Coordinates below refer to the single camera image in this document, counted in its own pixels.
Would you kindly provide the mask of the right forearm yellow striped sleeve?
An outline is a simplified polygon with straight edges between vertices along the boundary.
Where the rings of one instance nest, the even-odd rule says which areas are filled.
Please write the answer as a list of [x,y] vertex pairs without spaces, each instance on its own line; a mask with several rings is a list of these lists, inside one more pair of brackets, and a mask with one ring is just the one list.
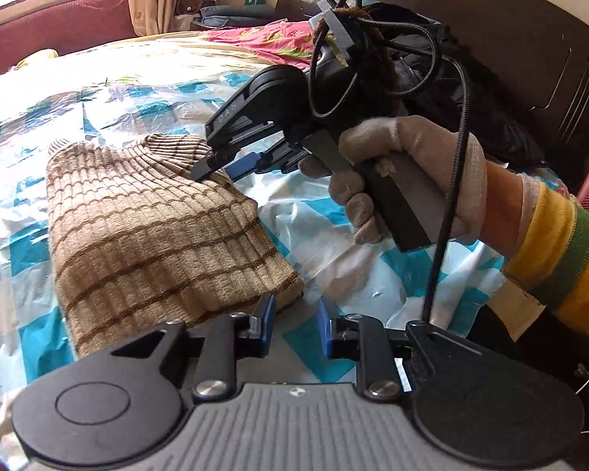
[[552,315],[589,337],[589,212],[525,174],[486,164],[480,239],[504,257],[502,272],[524,294],[492,298],[481,314],[513,343]]

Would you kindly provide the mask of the gloved right hand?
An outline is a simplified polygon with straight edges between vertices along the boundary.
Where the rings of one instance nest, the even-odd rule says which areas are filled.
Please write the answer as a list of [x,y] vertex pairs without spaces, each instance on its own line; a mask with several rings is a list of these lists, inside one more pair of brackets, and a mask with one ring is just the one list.
[[[421,116],[372,118],[341,134],[340,154],[355,165],[371,157],[381,159],[377,171],[392,171],[387,156],[405,153],[445,194],[450,185],[459,135]],[[389,235],[382,219],[375,214],[374,203],[365,192],[364,180],[354,171],[333,173],[316,156],[299,162],[299,170],[312,179],[328,177],[332,200],[344,208],[358,245],[378,243]],[[451,236],[465,245],[479,237],[486,213],[486,161],[483,149],[474,135],[468,136],[465,164],[456,204],[456,217],[462,222]]]

